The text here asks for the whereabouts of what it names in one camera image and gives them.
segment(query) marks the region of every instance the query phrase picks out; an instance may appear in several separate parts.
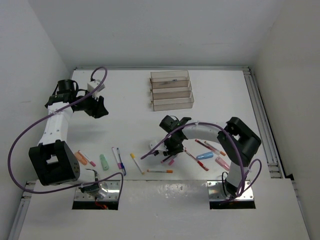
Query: white wall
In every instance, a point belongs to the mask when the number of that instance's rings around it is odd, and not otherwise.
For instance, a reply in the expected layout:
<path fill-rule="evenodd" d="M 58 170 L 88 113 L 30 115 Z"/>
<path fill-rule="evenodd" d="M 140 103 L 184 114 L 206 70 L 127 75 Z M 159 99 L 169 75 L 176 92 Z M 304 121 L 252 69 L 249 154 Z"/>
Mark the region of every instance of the white wall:
<path fill-rule="evenodd" d="M 68 78 L 58 52 L 27 0 L 0 1 L 0 239 L 7 239 L 22 191 L 11 181 L 7 156 L 14 139 L 47 114 L 44 104 L 57 81 Z M 20 183 L 35 179 L 29 147 L 35 146 L 42 127 L 31 130 L 17 145 L 13 172 Z"/>
<path fill-rule="evenodd" d="M 287 0 L 255 66 L 287 172 L 307 226 L 320 239 L 320 1 Z"/>
<path fill-rule="evenodd" d="M 250 65 L 283 0 L 29 0 L 66 64 Z"/>

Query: clear plastic tray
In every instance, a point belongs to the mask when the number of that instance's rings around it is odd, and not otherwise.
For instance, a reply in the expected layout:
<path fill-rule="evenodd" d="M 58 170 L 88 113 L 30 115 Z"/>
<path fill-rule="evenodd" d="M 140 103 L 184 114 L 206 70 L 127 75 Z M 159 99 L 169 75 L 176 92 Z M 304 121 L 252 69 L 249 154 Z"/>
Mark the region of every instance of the clear plastic tray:
<path fill-rule="evenodd" d="M 177 110 L 177 109 L 191 109 L 194 105 L 194 95 L 192 91 L 187 92 L 189 95 L 187 97 L 180 98 L 165 98 L 165 99 L 154 99 L 153 110 L 165 111 L 165 110 Z"/>
<path fill-rule="evenodd" d="M 191 85 L 189 72 L 180 71 L 161 71 L 151 72 L 152 89 L 183 88 Z"/>
<path fill-rule="evenodd" d="M 151 72 L 152 106 L 154 111 L 191 109 L 194 105 L 189 72 Z"/>

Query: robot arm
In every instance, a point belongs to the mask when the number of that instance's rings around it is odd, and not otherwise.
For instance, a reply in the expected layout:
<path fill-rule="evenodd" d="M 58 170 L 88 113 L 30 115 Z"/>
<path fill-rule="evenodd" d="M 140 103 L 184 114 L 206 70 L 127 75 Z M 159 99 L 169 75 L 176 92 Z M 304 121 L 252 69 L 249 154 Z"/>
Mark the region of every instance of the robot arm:
<path fill-rule="evenodd" d="M 90 81 L 85 94 L 91 92 L 98 84 L 98 80 Z M 49 114 L 82 97 L 77 96 L 79 87 L 74 80 L 60 80 L 57 86 L 57 93 L 50 96 L 45 105 Z M 69 122 L 74 112 L 85 111 L 95 119 L 109 114 L 104 107 L 104 98 L 97 92 L 79 104 L 67 107 L 51 116 L 46 122 L 38 145 L 29 149 L 30 160 L 42 185 L 89 183 L 97 180 L 97 173 L 94 170 L 84 169 L 79 165 L 66 142 Z"/>
<path fill-rule="evenodd" d="M 176 128 L 187 123 L 194 123 L 190 117 L 184 117 L 181 120 L 174 120 L 170 116 L 166 116 L 160 123 L 160 127 L 167 133 L 172 132 Z M 239 118 L 232 117 L 226 122 L 224 130 L 229 134 L 232 141 L 236 145 L 244 171 L 246 172 L 251 162 L 252 157 L 257 153 L 261 145 L 260 138 Z M 236 151 L 232 144 L 227 139 L 226 135 L 215 127 L 203 124 L 191 125 L 183 127 L 173 133 L 166 139 L 163 145 L 159 146 L 157 150 L 163 150 L 165 156 L 174 156 L 184 151 L 183 141 L 189 139 L 202 139 L 216 142 L 222 145 L 224 151 L 231 160 L 229 174 L 225 181 L 226 190 L 232 195 L 236 196 L 237 188 L 242 180 L 240 163 L 236 155 Z"/>

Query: metal mounting plate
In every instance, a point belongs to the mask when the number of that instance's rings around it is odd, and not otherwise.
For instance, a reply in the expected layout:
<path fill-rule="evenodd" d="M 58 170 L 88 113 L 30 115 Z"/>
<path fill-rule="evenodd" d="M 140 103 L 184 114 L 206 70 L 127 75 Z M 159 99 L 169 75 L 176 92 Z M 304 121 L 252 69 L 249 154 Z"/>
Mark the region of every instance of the metal mounting plate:
<path fill-rule="evenodd" d="M 114 202 L 118 200 L 120 191 L 120 181 L 109 180 L 103 182 L 104 191 L 107 192 L 103 199 L 98 199 L 98 202 Z M 87 193 L 82 193 L 80 188 L 77 187 L 74 193 L 75 202 L 94 202 L 95 198 Z"/>
<path fill-rule="evenodd" d="M 245 181 L 246 186 L 249 186 L 249 184 L 250 181 Z M 229 197 L 226 197 L 226 195 L 224 194 L 221 180 L 207 181 L 207 186 L 210 202 L 221 202 L 229 199 Z M 240 197 L 237 197 L 233 202 L 248 201 L 254 201 L 254 193 L 251 187 L 248 190 L 246 190 Z"/>

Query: green test tube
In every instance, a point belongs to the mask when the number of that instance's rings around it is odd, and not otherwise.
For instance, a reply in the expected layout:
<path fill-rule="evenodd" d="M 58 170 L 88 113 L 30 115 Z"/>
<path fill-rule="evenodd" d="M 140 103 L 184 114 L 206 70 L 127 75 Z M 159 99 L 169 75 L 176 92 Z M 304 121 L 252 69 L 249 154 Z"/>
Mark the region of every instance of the green test tube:
<path fill-rule="evenodd" d="M 101 165 L 102 165 L 102 169 L 104 171 L 107 171 L 109 169 L 109 165 L 108 165 L 108 162 L 107 162 L 107 158 L 104 154 L 100 154 L 100 162 L 101 162 Z"/>

